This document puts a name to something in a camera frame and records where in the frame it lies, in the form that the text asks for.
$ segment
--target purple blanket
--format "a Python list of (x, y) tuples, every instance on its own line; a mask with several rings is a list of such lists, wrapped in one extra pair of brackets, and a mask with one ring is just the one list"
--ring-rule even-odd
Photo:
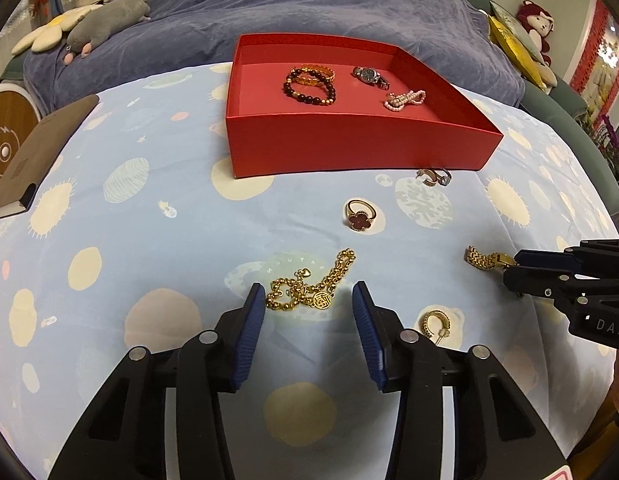
[(517, 105), (525, 85), (467, 0), (152, 0), (151, 21), (65, 67), (64, 41), (29, 53), (24, 76), (49, 113), (85, 95), (187, 66), (231, 61), (241, 34), (312, 32), (404, 48), (449, 82)]

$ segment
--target wristwatch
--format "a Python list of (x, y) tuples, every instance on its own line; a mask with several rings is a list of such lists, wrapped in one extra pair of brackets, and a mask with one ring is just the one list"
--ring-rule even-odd
[(381, 90), (389, 90), (389, 83), (378, 70), (374, 68), (354, 67), (352, 75), (365, 84), (377, 85)]

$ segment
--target jewelry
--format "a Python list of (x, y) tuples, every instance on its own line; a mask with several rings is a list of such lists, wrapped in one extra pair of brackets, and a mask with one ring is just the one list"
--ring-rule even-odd
[(481, 254), (476, 248), (469, 246), (465, 250), (465, 261), (477, 269), (489, 270), (496, 267), (515, 267), (518, 262), (504, 253)]
[[(311, 95), (301, 94), (300, 92), (296, 92), (291, 84), (295, 78), (297, 78), (300, 74), (306, 73), (310, 76), (314, 76), (320, 84), (325, 87), (327, 90), (327, 99), (321, 99), (320, 97), (314, 97)], [(308, 105), (331, 105), (336, 101), (336, 90), (334, 86), (327, 80), (327, 76), (317, 72), (316, 70), (304, 70), (303, 68), (295, 68), (293, 69), (287, 78), (285, 79), (285, 83), (282, 85), (282, 91), (286, 96), (291, 97), (298, 101), (299, 103), (306, 103)]]
[[(303, 280), (311, 276), (309, 269), (299, 269), (294, 272), (293, 278), (278, 278), (272, 282), (272, 291), (267, 294), (266, 305), (272, 310), (292, 310), (304, 304), (314, 308), (324, 309), (332, 304), (336, 285), (347, 274), (356, 259), (356, 254), (351, 249), (343, 249), (336, 256), (334, 267), (316, 285), (307, 285)], [(286, 294), (291, 298), (289, 303), (279, 303), (277, 298), (282, 296), (281, 286), (287, 285), (289, 288)]]
[(389, 90), (389, 82), (375, 68), (355, 66), (352, 75), (367, 85), (377, 85), (381, 90)]
[(436, 173), (434, 173), (432, 170), (418, 170), (418, 173), (416, 173), (416, 176), (423, 175), (427, 175), (429, 177), (423, 181), (423, 184), (429, 187), (436, 186), (436, 182), (438, 182), (438, 175)]
[(449, 173), (449, 171), (443, 169), (441, 170), (444, 175), (439, 175), (438, 173), (436, 173), (436, 170), (432, 170), (433, 173), (436, 174), (436, 177), (438, 177), (438, 183), (441, 186), (449, 186), (449, 183), (451, 182), (451, 173)]
[(438, 346), (438, 344), (443, 340), (443, 338), (449, 337), (449, 329), (451, 328), (451, 321), (449, 321), (449, 317), (447, 317), (447, 314), (445, 314), (441, 310), (431, 310), (427, 312), (427, 314), (425, 314), (423, 318), (421, 319), (421, 331), (423, 331), (423, 334), (425, 334), (425, 337), (428, 339), (431, 339), (434, 336), (434, 333), (430, 330), (429, 326), (427, 325), (430, 317), (432, 316), (440, 319), (441, 323), (443, 324), (443, 328), (438, 331), (438, 340), (435, 343), (435, 345)]
[(391, 110), (392, 112), (399, 112), (403, 108), (405, 108), (406, 104), (413, 105), (421, 105), (425, 102), (425, 97), (427, 94), (425, 90), (419, 90), (414, 92), (410, 90), (406, 94), (392, 94), (391, 92), (387, 94), (387, 99), (385, 100), (385, 108), (387, 110)]
[(451, 173), (447, 170), (441, 171), (445, 172), (445, 174), (439, 175), (436, 173), (436, 170), (418, 170), (416, 176), (427, 175), (429, 179), (426, 178), (423, 181), (423, 184), (429, 187), (434, 187), (436, 184), (440, 184), (441, 186), (449, 186), (449, 183), (451, 182)]
[[(366, 207), (369, 210), (369, 213), (365, 210), (352, 210), (353, 204), (359, 204)], [(365, 200), (350, 200), (345, 206), (345, 212), (347, 213), (347, 221), (354, 231), (365, 231), (369, 229), (374, 218), (376, 218), (376, 210), (370, 204), (365, 202)]]
[[(336, 72), (334, 72), (331, 68), (327, 68), (326, 66), (322, 65), (303, 65), (302, 67), (300, 67), (300, 69), (304, 70), (305, 72), (307, 72), (308, 70), (314, 70), (315, 72), (321, 73), (327, 78), (330, 83), (333, 82), (334, 78), (336, 77)], [(323, 84), (319, 79), (316, 79), (315, 77), (298, 76), (292, 79), (294, 83), (298, 83), (304, 86), (321, 86)]]

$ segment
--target red plush toy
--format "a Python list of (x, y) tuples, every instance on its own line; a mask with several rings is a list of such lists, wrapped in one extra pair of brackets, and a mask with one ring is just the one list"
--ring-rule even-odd
[(534, 2), (525, 0), (518, 9), (516, 19), (523, 24), (547, 65), (551, 65), (551, 58), (546, 55), (549, 52), (549, 44), (545, 39), (554, 30), (554, 18), (551, 14)]

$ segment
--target yellow pillow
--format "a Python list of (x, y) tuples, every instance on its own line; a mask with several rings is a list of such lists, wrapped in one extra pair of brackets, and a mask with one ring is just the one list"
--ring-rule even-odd
[(489, 25), (492, 35), (512, 64), (521, 71), (526, 79), (545, 91), (547, 87), (541, 78), (541, 73), (520, 40), (493, 16), (489, 17)]

